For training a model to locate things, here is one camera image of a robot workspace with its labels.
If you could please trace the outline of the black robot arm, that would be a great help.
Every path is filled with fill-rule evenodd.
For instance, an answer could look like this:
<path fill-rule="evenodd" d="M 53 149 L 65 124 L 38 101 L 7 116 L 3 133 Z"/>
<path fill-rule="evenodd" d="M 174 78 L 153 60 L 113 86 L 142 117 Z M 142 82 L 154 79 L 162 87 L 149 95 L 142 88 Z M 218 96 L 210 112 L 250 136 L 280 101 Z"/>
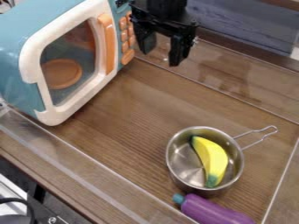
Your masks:
<path fill-rule="evenodd" d="M 197 21 L 185 10 L 188 0 L 129 0 L 136 42 L 142 54 L 156 47 L 156 34 L 170 39 L 168 63 L 177 67 L 188 57 Z"/>

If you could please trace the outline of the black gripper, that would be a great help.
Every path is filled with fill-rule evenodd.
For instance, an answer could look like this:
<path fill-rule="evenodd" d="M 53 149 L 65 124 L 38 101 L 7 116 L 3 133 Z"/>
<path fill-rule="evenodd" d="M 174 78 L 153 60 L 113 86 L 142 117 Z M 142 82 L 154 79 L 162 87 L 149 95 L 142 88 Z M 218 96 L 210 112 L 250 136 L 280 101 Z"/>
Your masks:
<path fill-rule="evenodd" d="M 148 54 L 156 47 L 156 33 L 170 37 L 169 66 L 188 57 L 198 26 L 186 12 L 188 0 L 129 0 L 138 49 Z"/>

